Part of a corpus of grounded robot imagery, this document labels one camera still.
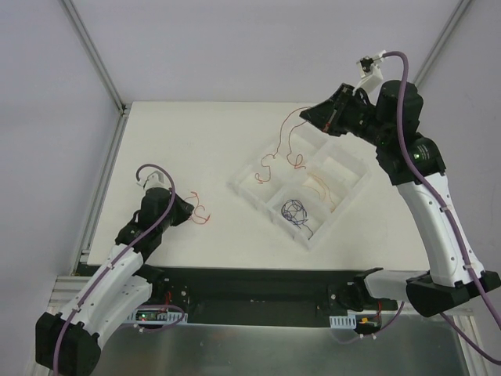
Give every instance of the white tray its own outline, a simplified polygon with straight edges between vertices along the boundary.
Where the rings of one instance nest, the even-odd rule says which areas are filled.
[[[263,164],[271,168],[271,179],[269,170],[261,166],[261,159],[276,151],[278,139],[251,158],[230,179],[229,185],[295,241],[312,249],[365,186],[369,169],[363,161],[336,145],[334,138],[309,124],[295,129],[290,137],[289,160],[294,164],[297,154],[302,154],[301,165],[305,167],[294,168],[286,159],[290,153],[287,138],[285,132],[275,158],[264,159]],[[261,180],[269,181],[259,183],[257,173]],[[299,200],[305,209],[305,217],[301,213],[296,216],[296,220],[306,219],[303,225],[284,218],[283,206],[292,209],[289,200]]]

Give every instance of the cable tie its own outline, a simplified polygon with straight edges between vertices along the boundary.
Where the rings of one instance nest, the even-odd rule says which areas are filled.
[[[440,208],[440,210],[442,210],[442,211],[444,211],[444,212],[445,212],[446,210],[449,210],[449,211],[451,212],[451,211],[452,211],[452,209],[453,209],[453,206],[452,206],[452,205],[446,205],[446,206],[442,206],[442,207]]]

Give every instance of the gray floor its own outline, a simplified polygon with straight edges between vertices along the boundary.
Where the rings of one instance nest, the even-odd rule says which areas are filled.
[[[468,374],[457,337],[442,320],[401,316],[376,341],[339,345],[352,331],[178,326],[117,331],[92,376],[305,376]]]

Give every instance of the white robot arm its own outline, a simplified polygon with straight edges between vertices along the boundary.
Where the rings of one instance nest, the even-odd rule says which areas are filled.
[[[161,170],[171,188],[159,171],[139,179],[145,167]],[[38,319],[35,358],[55,374],[91,374],[106,341],[131,312],[147,301],[165,303],[164,273],[144,262],[160,245],[164,231],[185,222],[193,206],[175,195],[170,176],[159,166],[144,165],[136,175],[145,190],[141,208],[119,232],[106,261],[59,313]]]
[[[409,206],[430,263],[427,272],[368,270],[347,287],[348,299],[343,301],[341,294],[337,301],[346,308],[361,310],[364,303],[389,298],[410,302],[418,313],[429,317],[483,294],[479,284],[484,291],[491,291],[501,281],[497,273],[484,269],[467,242],[452,205],[437,145],[417,132],[423,99],[416,86],[406,83],[405,94],[401,95],[401,82],[387,81],[381,86],[377,103],[369,101],[367,92],[383,81],[379,62],[394,55],[382,51],[362,58],[358,62],[362,79],[355,87],[342,84],[328,100],[303,110],[300,116],[331,136],[350,132],[376,147],[379,165]],[[408,157],[402,152],[405,149]],[[443,197],[443,202],[434,193]],[[460,249],[458,235],[469,262]]]

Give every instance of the tangled wire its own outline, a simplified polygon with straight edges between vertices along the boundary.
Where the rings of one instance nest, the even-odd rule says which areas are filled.
[[[301,228],[301,226],[306,227],[312,235],[308,239],[313,236],[313,231],[306,225],[308,221],[308,213],[306,212],[305,206],[299,200],[287,200],[286,203],[282,206],[282,217],[284,217],[287,221],[297,226],[297,228]]]

